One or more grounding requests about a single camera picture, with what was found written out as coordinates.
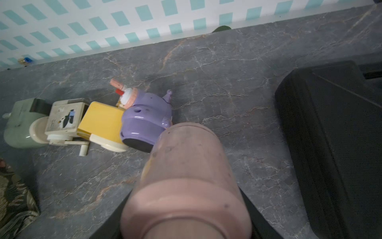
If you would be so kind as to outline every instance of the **green object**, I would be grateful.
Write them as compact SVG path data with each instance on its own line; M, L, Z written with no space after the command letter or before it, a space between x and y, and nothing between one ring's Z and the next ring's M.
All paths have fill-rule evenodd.
M48 116L52 105L43 99L31 98L17 101L4 130L4 140L14 148L44 146L35 142L29 134L30 125L37 119Z
M219 26L218 28L216 28L213 33L216 33L218 31L225 31L225 30L231 30L231 28L229 26Z
M0 238L14 239L39 215L31 192L0 158Z

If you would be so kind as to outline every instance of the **black bag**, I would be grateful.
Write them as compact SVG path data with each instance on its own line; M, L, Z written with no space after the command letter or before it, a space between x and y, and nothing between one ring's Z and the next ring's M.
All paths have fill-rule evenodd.
M382 63L296 69L275 97L319 238L382 238Z

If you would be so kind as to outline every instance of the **marble floor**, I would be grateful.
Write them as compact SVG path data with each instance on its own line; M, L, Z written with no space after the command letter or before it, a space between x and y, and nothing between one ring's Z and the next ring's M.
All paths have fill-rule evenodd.
M114 104L115 77L173 91L173 121L201 123L220 138L236 180L286 239L316 238L306 216L274 92L294 68L382 51L382 5L297 18L0 72L0 114L15 101L89 98ZM0 120L0 134L6 120ZM88 238L132 189L148 154L91 144L14 149L0 156L25 179L41 216L18 238Z

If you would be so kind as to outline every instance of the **red cap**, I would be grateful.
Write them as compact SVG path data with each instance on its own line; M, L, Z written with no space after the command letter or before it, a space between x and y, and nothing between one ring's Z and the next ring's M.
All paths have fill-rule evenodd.
M120 90L120 89L116 89L115 92L116 92L118 95L120 95L120 96L122 96L122 95L125 93L124 91L122 91L122 90Z

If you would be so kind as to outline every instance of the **purple toy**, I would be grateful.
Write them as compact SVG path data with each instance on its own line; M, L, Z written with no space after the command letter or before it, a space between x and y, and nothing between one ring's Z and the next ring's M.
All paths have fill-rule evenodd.
M116 92L126 108L122 115L121 140L129 147L149 153L159 135L172 125L172 91L168 90L161 98L140 89L120 86Z

